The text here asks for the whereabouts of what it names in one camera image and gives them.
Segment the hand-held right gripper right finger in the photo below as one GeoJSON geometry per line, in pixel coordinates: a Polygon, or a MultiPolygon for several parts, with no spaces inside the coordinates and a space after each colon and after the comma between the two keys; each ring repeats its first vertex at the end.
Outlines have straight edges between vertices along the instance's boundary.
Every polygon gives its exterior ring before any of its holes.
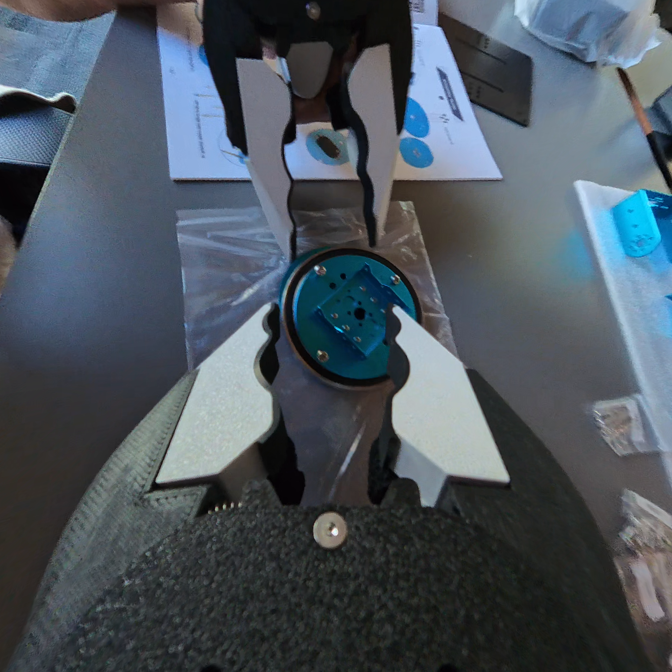
{"type": "Polygon", "coordinates": [[[466,367],[401,307],[386,311],[392,389],[369,453],[367,495],[380,505],[392,482],[415,484],[435,507],[447,483],[508,487],[511,479],[466,367]]]}

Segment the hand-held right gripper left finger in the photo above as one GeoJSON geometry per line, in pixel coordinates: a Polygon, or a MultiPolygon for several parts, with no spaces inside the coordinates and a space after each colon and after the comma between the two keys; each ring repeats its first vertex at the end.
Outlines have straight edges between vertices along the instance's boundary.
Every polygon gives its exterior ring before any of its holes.
{"type": "Polygon", "coordinates": [[[209,484],[238,502],[248,481],[267,479],[281,504],[300,504],[305,475],[273,391],[279,338],[280,308],[270,302],[197,367],[158,487],[209,484]]]}

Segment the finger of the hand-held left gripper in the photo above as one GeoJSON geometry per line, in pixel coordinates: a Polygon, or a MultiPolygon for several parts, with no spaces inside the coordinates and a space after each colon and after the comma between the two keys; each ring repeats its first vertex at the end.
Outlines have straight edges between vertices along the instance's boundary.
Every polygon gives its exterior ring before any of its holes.
{"type": "Polygon", "coordinates": [[[292,178],[284,136],[292,121],[287,82],[265,61],[236,61],[247,141],[246,165],[266,221],[288,260],[296,257],[296,224],[290,211],[292,178]]]}
{"type": "Polygon", "coordinates": [[[385,231],[399,150],[388,44],[349,45],[337,101],[349,132],[349,160],[363,189],[367,243],[375,248],[385,231]]]}

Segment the blue perforated round plate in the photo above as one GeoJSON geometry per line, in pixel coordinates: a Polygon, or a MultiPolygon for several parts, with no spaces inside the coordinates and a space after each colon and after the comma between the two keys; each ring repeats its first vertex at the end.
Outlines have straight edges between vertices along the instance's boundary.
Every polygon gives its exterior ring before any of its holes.
{"type": "Polygon", "coordinates": [[[315,277],[316,258],[324,251],[324,248],[314,248],[290,262],[280,284],[278,304],[281,317],[286,325],[295,324],[295,302],[300,284],[307,278],[315,277]]]}

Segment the person's left forearm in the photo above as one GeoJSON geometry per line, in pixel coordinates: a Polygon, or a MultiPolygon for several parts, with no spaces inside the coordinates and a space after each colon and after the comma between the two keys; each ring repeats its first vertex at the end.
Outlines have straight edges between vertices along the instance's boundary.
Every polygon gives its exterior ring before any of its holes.
{"type": "Polygon", "coordinates": [[[183,1],[1,1],[1,6],[47,21],[84,21],[119,9],[160,7],[183,1]]]}

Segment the grey desk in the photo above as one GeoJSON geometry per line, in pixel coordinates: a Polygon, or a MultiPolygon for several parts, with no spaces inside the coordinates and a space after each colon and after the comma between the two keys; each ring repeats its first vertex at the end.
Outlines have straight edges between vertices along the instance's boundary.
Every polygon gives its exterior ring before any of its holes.
{"type": "MultiPolygon", "coordinates": [[[[611,541],[620,493],[671,510],[655,455],[620,458],[590,407],[634,389],[573,183],[664,189],[612,70],[532,38],[512,1],[449,1],[532,57],[532,120],[477,108],[499,182],[403,183],[458,352],[552,451],[611,541]]],[[[175,211],[256,204],[169,177],[155,14],[116,15],[1,295],[1,670],[112,452],[186,371],[175,211]]]]}

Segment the white instruction booklet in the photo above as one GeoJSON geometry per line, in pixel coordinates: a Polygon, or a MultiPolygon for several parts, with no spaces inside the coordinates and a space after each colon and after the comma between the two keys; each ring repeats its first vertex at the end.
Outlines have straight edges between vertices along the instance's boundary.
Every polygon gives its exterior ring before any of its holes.
{"type": "MultiPolygon", "coordinates": [[[[169,174],[174,181],[249,181],[245,157],[226,134],[223,106],[203,46],[195,3],[161,6],[156,37],[163,81],[169,174]]],[[[445,34],[413,27],[413,67],[395,180],[500,180],[445,34]]],[[[296,181],[356,180],[347,130],[299,124],[285,146],[296,181]]]]}

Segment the black metal plate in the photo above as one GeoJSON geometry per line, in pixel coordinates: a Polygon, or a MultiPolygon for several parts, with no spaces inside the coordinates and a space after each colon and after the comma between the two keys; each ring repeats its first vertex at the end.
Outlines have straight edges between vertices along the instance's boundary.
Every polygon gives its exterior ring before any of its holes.
{"type": "Polygon", "coordinates": [[[438,15],[472,104],[528,127],[532,108],[533,61],[499,40],[438,15]]]}

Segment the clear flat plastic bag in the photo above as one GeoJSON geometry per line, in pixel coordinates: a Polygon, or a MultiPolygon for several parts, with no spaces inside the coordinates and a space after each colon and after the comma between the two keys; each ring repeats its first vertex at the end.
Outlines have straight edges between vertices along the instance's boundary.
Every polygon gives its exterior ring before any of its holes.
{"type": "MultiPolygon", "coordinates": [[[[375,252],[411,281],[424,328],[455,354],[415,206],[393,201],[388,212],[375,252]]],[[[288,262],[259,206],[182,210],[177,216],[185,343],[193,370],[260,307],[280,302],[288,262]]],[[[306,478],[301,503],[369,505],[368,456],[390,381],[358,391],[323,381],[295,354],[284,329],[275,350],[280,370],[272,388],[306,478]]]]}

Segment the clear bag of long screws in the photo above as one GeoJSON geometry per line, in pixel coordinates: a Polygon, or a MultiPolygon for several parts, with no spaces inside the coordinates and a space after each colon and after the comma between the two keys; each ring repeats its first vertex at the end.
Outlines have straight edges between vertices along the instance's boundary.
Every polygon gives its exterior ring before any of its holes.
{"type": "Polygon", "coordinates": [[[620,457],[660,452],[641,393],[593,403],[592,416],[605,444],[620,457]]]}

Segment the white foam sheet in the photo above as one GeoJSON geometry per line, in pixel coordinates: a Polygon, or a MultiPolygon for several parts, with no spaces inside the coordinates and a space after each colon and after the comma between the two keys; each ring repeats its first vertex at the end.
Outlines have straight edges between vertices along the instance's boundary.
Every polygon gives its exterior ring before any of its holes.
{"type": "Polygon", "coordinates": [[[662,247],[625,254],[611,209],[634,191],[574,182],[597,268],[660,451],[671,453],[671,261],[662,247]]]}

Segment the translucent plastic parts bag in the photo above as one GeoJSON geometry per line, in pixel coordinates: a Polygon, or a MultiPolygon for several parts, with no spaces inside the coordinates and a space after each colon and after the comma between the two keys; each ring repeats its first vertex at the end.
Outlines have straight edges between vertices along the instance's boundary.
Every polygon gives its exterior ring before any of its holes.
{"type": "Polygon", "coordinates": [[[654,1],[515,1],[521,25],[585,63],[628,68],[660,45],[654,1]]]}

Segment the pile of small hardware bags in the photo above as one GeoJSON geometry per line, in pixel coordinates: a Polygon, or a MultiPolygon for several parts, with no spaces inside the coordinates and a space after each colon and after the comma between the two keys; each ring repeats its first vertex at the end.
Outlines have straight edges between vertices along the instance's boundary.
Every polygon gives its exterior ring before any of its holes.
{"type": "Polygon", "coordinates": [[[618,574],[635,620],[671,626],[671,514],[638,493],[621,494],[618,574]]]}

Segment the grey woven fabric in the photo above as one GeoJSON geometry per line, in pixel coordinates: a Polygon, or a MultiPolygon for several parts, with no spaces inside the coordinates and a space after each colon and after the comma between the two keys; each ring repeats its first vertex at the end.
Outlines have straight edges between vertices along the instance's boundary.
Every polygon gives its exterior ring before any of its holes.
{"type": "Polygon", "coordinates": [[[17,245],[113,18],[55,22],[1,8],[1,217],[17,245]]]}

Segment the blue long servo bracket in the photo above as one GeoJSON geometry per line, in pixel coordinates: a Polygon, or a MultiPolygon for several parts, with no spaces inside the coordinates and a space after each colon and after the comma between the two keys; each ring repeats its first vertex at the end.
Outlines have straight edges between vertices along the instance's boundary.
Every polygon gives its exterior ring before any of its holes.
{"type": "Polygon", "coordinates": [[[611,214],[626,256],[643,258],[662,247],[671,260],[671,195],[640,189],[611,214]]]}

